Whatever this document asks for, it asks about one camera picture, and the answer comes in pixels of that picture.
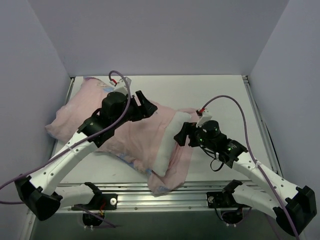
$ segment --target pink fabric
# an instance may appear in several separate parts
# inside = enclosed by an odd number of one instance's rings
[[[101,107],[102,100],[113,90],[111,85],[89,77],[83,80],[76,95],[56,113],[56,119],[45,127],[54,138],[66,143],[78,127]],[[166,127],[172,121],[176,110],[153,102],[158,110],[149,118],[126,122],[115,130],[112,138],[99,149],[100,152],[113,153],[142,173],[152,169]],[[195,109],[182,109],[191,114],[191,122],[197,121]],[[154,172],[148,178],[148,186],[155,194],[163,194],[177,188],[186,179],[193,149],[176,144],[170,158],[169,168],[164,177]]]
[[[191,123],[199,120],[194,108],[180,109],[179,111],[189,113],[191,115]],[[187,138],[185,146],[175,144],[174,153],[171,155],[170,165],[164,177],[159,177],[154,172],[150,175],[148,186],[155,195],[165,194],[185,182],[193,153],[193,148],[189,147],[188,144],[189,138]]]
[[[104,99],[112,86],[96,78],[83,80],[80,90],[70,101],[56,112],[55,120],[45,126],[46,131],[54,138],[66,143],[78,127],[89,118],[92,113],[101,108]]]
[[[158,109],[149,118],[140,121],[128,121],[114,132],[114,137],[101,147],[102,152],[115,155],[125,154],[141,160],[135,165],[140,171],[152,169],[164,136],[166,127],[173,119],[176,111],[151,101]]]

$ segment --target white pillow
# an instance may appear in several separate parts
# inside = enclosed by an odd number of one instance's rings
[[[166,175],[171,154],[173,153],[176,145],[174,136],[180,132],[184,122],[189,122],[190,118],[190,114],[177,111],[173,116],[172,121],[165,128],[161,145],[152,167],[152,170],[160,177],[164,177]]]

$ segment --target white tabletop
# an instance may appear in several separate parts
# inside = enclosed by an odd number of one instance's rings
[[[108,82],[108,77],[97,77]],[[270,161],[260,135],[250,100],[240,75],[186,75],[186,76],[129,76],[131,91],[142,90],[150,100],[173,109],[200,108],[217,95],[235,98],[243,108],[248,136],[253,154],[267,167]],[[82,77],[76,77],[71,97],[81,87]],[[219,98],[207,106],[213,120],[219,122],[221,131],[229,138],[246,145],[244,124],[238,107],[227,98]],[[58,142],[56,151],[62,147]],[[196,147],[192,154],[186,182],[230,181],[247,178],[227,166],[221,171],[210,169],[211,159]],[[213,168],[220,164],[214,162]],[[83,159],[62,181],[62,183],[146,183],[147,177],[116,157],[106,153],[91,153]]]

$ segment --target white wall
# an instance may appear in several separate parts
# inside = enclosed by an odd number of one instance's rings
[[[44,126],[64,103],[70,78],[27,0],[0,2],[0,184],[46,161]],[[0,199],[18,201],[14,185]],[[18,239],[24,205],[0,205],[0,238]]]
[[[284,176],[308,185],[320,208],[320,1],[290,0],[251,75]],[[320,216],[307,239],[320,239]]]
[[[249,74],[288,0],[29,0],[71,76]]]

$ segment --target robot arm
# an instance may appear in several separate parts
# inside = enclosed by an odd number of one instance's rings
[[[294,236],[289,220],[279,203],[280,200],[288,211],[297,233],[300,234],[317,214],[314,191],[308,186],[300,188],[277,175],[260,161],[256,159],[253,161],[243,145],[221,133],[218,122],[211,120],[212,116],[206,109],[198,110],[197,113],[199,121],[185,122],[181,131],[174,136],[175,141],[184,146],[186,138],[189,137],[190,147],[201,147],[216,153],[220,162],[244,174],[262,189],[262,191],[254,190],[240,181],[233,180],[222,191],[226,202],[230,205],[234,203],[247,205],[264,212],[276,219],[283,230]]]
[[[55,156],[65,150],[70,151],[45,167],[14,182],[20,199],[40,221],[50,218],[59,208],[78,204],[90,207],[103,203],[102,192],[93,183],[85,182],[79,186],[68,187],[57,186],[83,158],[114,136],[118,127],[127,121],[135,122],[149,118],[157,110],[157,107],[149,102],[141,91],[137,91],[136,97],[139,104],[135,96],[132,96],[124,117],[109,130],[99,133],[115,123],[123,114],[128,103],[127,94],[124,80],[121,80],[114,91],[102,100],[101,108],[83,122],[69,142]],[[83,142],[71,148],[79,141]]]

